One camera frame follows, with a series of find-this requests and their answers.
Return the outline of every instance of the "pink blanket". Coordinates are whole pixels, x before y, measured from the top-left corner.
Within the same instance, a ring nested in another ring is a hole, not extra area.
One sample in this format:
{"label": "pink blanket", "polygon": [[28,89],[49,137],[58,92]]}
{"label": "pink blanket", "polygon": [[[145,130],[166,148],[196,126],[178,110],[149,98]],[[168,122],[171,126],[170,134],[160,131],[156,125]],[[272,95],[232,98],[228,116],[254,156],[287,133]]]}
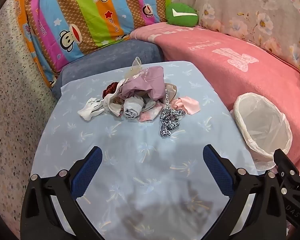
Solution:
{"label": "pink blanket", "polygon": [[149,41],[168,61],[192,62],[231,110],[236,98],[254,92],[285,113],[293,134],[289,158],[300,171],[300,73],[263,49],[202,28],[157,23],[134,30],[131,39]]}

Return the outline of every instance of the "leopard print scrunchie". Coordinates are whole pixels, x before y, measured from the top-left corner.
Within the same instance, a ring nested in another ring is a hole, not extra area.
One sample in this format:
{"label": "leopard print scrunchie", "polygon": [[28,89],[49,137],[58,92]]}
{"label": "leopard print scrunchie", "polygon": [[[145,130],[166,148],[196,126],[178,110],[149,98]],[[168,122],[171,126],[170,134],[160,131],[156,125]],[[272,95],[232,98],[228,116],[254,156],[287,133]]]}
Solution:
{"label": "leopard print scrunchie", "polygon": [[178,115],[185,115],[186,112],[182,109],[172,109],[168,99],[168,91],[166,90],[166,107],[162,109],[160,114],[161,128],[160,135],[161,137],[170,136],[171,130],[179,126],[179,117]]}

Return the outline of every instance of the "purple cloth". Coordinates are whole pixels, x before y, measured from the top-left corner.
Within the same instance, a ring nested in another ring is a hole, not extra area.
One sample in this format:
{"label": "purple cloth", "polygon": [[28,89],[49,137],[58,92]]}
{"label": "purple cloth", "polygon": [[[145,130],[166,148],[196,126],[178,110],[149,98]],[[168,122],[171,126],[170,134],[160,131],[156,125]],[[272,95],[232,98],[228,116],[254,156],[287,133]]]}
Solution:
{"label": "purple cloth", "polygon": [[163,98],[165,85],[161,66],[145,68],[139,74],[128,79],[122,86],[122,97],[129,98],[140,91],[146,91],[154,101]]}

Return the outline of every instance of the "clear plastic bag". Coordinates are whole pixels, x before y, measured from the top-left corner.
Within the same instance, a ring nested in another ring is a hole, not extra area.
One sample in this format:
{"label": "clear plastic bag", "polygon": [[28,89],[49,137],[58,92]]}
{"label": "clear plastic bag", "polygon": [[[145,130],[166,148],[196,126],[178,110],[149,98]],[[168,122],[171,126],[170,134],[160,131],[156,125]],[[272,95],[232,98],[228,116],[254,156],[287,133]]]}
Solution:
{"label": "clear plastic bag", "polygon": [[275,166],[276,149],[289,152],[292,143],[289,122],[267,98],[255,93],[240,95],[233,114],[258,171]]}
{"label": "clear plastic bag", "polygon": [[124,75],[125,79],[132,78],[133,76],[137,75],[142,70],[142,63],[139,57],[136,57],[132,63],[131,68],[127,71]]}

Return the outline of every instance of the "pink cloth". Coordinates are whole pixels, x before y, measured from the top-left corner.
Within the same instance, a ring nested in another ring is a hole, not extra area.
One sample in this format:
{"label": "pink cloth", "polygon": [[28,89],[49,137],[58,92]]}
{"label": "pink cloth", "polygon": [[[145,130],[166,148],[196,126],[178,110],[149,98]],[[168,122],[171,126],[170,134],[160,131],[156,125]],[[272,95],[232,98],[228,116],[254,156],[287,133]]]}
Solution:
{"label": "pink cloth", "polygon": [[183,109],[187,114],[195,114],[200,111],[199,102],[190,97],[174,99],[170,104],[173,109]]}
{"label": "pink cloth", "polygon": [[139,122],[153,120],[160,113],[162,108],[164,108],[164,104],[160,103],[159,101],[156,101],[154,107],[145,112],[140,113],[138,117]]}
{"label": "pink cloth", "polygon": [[154,101],[165,95],[163,68],[154,66],[142,69],[137,75],[129,78],[122,86],[122,97],[129,98],[138,91],[147,91]]}
{"label": "pink cloth", "polygon": [[239,95],[257,93],[287,116],[293,140],[288,153],[300,172],[300,73],[263,49],[237,38],[166,23],[141,27],[131,39],[159,45],[168,61],[192,62],[231,110]]}

